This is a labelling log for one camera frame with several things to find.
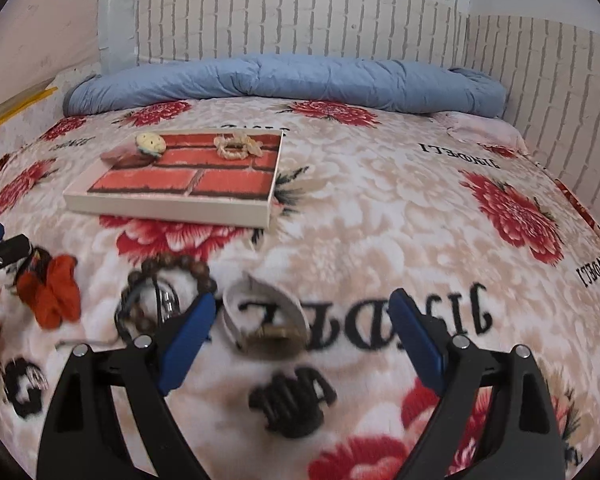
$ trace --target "silver screw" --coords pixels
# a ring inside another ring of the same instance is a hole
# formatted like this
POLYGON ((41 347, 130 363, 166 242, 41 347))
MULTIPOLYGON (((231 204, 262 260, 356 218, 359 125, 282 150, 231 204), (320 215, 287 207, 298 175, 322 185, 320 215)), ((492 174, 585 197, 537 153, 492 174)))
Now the silver screw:
POLYGON ((454 346, 457 346, 458 348, 461 348, 464 350, 465 348, 469 348, 471 341, 469 341, 469 338, 467 336, 456 335, 452 339, 452 343, 454 344, 454 346))
POLYGON ((86 355, 88 351, 89 351, 89 347, 85 344, 81 344, 74 348, 74 355, 76 357, 82 357, 82 356, 86 355))
POLYGON ((136 348, 149 348, 152 342, 153 340, 151 339, 150 335, 142 334, 136 337, 134 345, 136 348))
POLYGON ((518 354, 523 359, 526 359, 528 357, 531 357, 531 350, 528 346, 518 345, 516 346, 516 354, 518 354))

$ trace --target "bed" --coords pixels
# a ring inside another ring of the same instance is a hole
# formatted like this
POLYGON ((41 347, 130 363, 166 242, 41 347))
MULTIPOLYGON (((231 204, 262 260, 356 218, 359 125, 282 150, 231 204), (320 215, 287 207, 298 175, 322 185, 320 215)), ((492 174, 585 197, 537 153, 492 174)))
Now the bed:
MULTIPOLYGON (((451 334, 482 348, 532 349, 552 396, 567 478, 600 445, 600 227, 521 150, 459 140, 438 117, 243 97, 66 118, 0 172, 0 222, 8 234, 22 232, 78 261, 79 322, 53 331, 10 293, 13 276, 0 276, 0 362, 23 358, 47 382, 42 410, 26 418, 0 389, 0 439, 32 478, 45 409, 71 349, 56 343, 115 338, 112 314, 129 271, 165 251, 207 262, 220 291, 245 271, 284 286, 312 326, 307 353, 272 364, 235 351, 216 322, 183 387, 168 397, 214 480, 393 478, 437 403, 385 312, 398 287, 451 334), (243 127, 285 132, 268 230, 65 207, 62 191, 133 132, 243 127), (246 397, 274 371, 298 364, 320 370, 338 400, 317 433, 295 442, 267 433, 246 397)), ((183 298, 194 293, 184 282, 176 288, 183 298)), ((257 326, 265 314, 250 308, 245 323, 257 326)), ((123 392, 114 398, 134 463, 151 472, 123 392)), ((478 394, 450 472, 470 463, 488 398, 488 390, 478 394)))

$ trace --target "brown beaded bracelet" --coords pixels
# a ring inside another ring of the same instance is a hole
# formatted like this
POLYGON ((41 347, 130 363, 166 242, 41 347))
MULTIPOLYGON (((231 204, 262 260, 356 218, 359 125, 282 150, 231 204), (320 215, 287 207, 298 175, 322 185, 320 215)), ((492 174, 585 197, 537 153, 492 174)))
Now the brown beaded bracelet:
MULTIPOLYGON (((205 262, 194 260, 191 256, 183 254, 176 256, 172 253, 161 253, 155 258, 147 258, 142 262, 140 270, 132 270, 127 277, 127 286, 120 294, 120 304, 116 310, 115 322, 118 334, 122 339, 129 343, 131 336, 126 328, 123 327, 122 321, 129 320, 140 333, 153 333, 156 328, 156 322, 147 317, 139 305, 138 301, 128 305, 128 298, 132 291, 138 286, 144 286, 148 280, 154 280, 154 285, 157 286, 155 280, 160 270, 180 269, 187 272, 196 280, 198 284, 198 294, 209 292, 214 294, 218 290, 218 284, 209 273, 209 266, 205 262)), ((158 304, 158 323, 160 323, 160 304, 158 304)))

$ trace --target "white belt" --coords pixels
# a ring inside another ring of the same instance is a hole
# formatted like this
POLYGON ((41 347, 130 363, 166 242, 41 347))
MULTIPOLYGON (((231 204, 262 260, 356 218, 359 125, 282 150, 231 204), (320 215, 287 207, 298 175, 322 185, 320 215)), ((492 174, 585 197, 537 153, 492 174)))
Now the white belt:
POLYGON ((224 290, 222 302, 224 329, 244 354, 261 359, 286 359, 304 351, 309 342, 309 322, 300 301, 277 286, 245 274, 224 290), (253 331, 240 328, 236 323, 238 308, 250 301, 275 304, 284 313, 286 324, 264 324, 253 331))

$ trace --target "orange fabric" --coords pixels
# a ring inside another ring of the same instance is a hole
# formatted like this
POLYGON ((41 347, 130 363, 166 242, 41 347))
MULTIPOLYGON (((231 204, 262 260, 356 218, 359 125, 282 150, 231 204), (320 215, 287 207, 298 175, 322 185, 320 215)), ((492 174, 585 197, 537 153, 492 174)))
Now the orange fabric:
POLYGON ((16 290, 20 299, 33 311, 42 328, 53 330, 60 326, 62 318, 58 300, 33 272, 22 273, 16 282, 16 290))
POLYGON ((62 319, 69 322, 80 319, 80 289, 74 280, 75 264, 73 256, 60 254, 46 269, 46 286, 58 300, 62 319))

